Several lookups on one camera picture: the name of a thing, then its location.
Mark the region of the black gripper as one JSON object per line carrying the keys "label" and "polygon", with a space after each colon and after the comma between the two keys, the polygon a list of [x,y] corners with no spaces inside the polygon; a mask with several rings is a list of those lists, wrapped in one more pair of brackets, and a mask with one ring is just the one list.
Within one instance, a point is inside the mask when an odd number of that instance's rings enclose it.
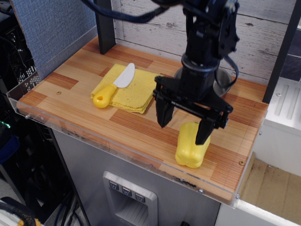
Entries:
{"label": "black gripper", "polygon": [[156,115],[158,124],[164,128],[173,117],[174,107],[191,113],[202,120],[198,126],[196,145],[203,145],[212,131],[217,128],[225,128],[228,123],[228,115],[233,107],[228,104],[226,109],[198,106],[210,90],[213,89],[214,80],[218,69],[209,68],[205,71],[194,71],[187,67],[180,68],[175,77],[155,77],[156,88],[153,95],[156,100]]}

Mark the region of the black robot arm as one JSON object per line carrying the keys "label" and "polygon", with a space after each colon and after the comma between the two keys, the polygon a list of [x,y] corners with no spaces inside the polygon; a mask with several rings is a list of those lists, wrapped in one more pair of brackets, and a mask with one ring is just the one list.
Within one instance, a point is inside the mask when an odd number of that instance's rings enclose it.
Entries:
{"label": "black robot arm", "polygon": [[183,0],[186,16],[187,47],[182,68],[174,78],[158,76],[153,95],[157,120],[166,126],[178,107],[201,119],[195,143],[202,145],[217,128],[224,128],[233,107],[214,91],[220,61],[237,66],[229,57],[239,37],[236,0]]}

